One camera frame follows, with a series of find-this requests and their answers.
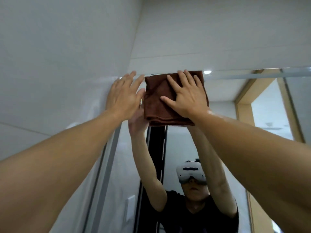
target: brown cloth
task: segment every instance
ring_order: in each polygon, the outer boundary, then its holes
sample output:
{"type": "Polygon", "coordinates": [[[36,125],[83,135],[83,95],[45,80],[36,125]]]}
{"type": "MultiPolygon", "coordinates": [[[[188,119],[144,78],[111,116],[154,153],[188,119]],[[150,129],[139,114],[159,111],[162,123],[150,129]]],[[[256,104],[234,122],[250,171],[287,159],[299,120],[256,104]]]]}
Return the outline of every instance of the brown cloth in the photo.
{"type": "MultiPolygon", "coordinates": [[[[202,71],[189,71],[192,75],[197,75],[204,87],[202,71]]],[[[165,126],[165,125],[192,125],[194,123],[189,118],[181,117],[172,108],[166,105],[161,99],[161,96],[166,96],[169,99],[176,101],[177,94],[167,80],[167,75],[170,75],[182,87],[178,74],[160,74],[145,77],[147,84],[146,93],[144,96],[144,117],[149,121],[150,126],[165,126]]]]}

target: ceiling light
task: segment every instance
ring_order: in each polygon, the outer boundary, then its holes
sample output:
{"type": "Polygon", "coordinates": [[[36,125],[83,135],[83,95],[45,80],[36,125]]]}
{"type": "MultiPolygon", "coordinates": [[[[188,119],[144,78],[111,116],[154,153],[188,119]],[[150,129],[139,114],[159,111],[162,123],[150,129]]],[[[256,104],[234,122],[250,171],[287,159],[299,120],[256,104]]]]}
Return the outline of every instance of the ceiling light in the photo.
{"type": "Polygon", "coordinates": [[[212,70],[207,70],[207,71],[204,71],[204,74],[205,75],[208,75],[208,74],[210,74],[212,72],[212,70]]]}

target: black t-shirt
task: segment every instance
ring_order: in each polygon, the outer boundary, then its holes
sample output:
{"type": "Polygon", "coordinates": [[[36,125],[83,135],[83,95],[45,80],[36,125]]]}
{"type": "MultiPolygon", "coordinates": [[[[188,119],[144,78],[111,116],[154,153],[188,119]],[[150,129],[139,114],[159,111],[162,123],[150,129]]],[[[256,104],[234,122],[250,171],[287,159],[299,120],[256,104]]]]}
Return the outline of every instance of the black t-shirt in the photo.
{"type": "Polygon", "coordinates": [[[185,197],[176,191],[167,191],[167,202],[158,221],[166,233],[236,233],[239,229],[239,213],[230,218],[219,211],[213,198],[206,198],[205,206],[192,214],[186,208],[185,197]]]}

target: vr headset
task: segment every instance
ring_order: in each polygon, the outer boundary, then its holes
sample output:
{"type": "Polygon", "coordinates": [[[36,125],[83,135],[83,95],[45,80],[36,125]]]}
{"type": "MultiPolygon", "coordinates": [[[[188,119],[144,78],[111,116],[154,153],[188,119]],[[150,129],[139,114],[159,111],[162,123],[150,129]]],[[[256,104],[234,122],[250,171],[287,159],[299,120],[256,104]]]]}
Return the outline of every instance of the vr headset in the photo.
{"type": "Polygon", "coordinates": [[[176,168],[180,184],[186,184],[191,178],[195,178],[198,184],[206,185],[206,178],[199,159],[186,161],[176,168]]]}

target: black door frame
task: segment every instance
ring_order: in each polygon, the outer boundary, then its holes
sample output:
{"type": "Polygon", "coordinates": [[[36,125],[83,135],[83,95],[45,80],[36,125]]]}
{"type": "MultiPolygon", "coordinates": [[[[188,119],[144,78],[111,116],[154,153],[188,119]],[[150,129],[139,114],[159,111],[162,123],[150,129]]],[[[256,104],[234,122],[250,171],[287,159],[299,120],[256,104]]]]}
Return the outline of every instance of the black door frame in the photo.
{"type": "MultiPolygon", "coordinates": [[[[166,150],[167,126],[148,127],[146,142],[157,178],[163,184],[166,150]]],[[[160,223],[156,220],[157,212],[151,206],[146,190],[140,182],[134,233],[158,233],[160,223]]]]}

